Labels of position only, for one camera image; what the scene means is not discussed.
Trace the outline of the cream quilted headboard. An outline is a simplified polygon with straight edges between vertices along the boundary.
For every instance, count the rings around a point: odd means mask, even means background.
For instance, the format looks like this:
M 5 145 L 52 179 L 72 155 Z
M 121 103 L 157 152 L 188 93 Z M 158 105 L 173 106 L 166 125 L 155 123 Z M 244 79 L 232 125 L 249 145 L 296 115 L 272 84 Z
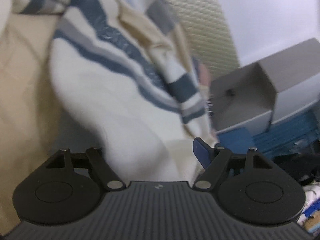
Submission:
M 196 57 L 213 78 L 240 67 L 236 48 L 218 0 L 166 0 L 177 14 Z

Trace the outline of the blue storage box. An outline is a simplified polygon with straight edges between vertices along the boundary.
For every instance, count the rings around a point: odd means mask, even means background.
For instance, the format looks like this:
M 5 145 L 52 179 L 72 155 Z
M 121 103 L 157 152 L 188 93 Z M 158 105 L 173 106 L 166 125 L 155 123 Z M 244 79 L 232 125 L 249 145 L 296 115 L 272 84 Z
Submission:
M 266 132 L 251 135 L 246 128 L 237 128 L 218 135 L 220 144 L 233 153 L 245 154 L 250 147 L 268 158 L 296 153 L 319 152 L 319 125 L 313 111 L 307 111 Z

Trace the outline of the grey bedside cabinet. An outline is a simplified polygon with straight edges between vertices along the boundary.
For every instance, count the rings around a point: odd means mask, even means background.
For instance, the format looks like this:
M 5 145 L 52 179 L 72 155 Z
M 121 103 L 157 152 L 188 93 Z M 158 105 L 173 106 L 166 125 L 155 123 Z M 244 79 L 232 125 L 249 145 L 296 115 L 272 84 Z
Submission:
M 246 128 L 257 135 L 319 102 L 319 40 L 307 41 L 238 68 L 211 83 L 217 133 Z

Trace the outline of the cream blue-striped fuzzy sweater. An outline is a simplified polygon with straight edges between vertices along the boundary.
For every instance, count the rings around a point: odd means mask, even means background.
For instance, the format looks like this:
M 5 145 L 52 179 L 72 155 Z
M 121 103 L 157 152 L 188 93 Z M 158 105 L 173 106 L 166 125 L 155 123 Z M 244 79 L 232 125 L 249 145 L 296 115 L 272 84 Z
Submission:
M 1 0 L 1 29 L 15 16 L 56 19 L 44 50 L 53 90 L 92 132 L 125 182 L 194 182 L 192 143 L 214 145 L 199 66 L 126 0 Z

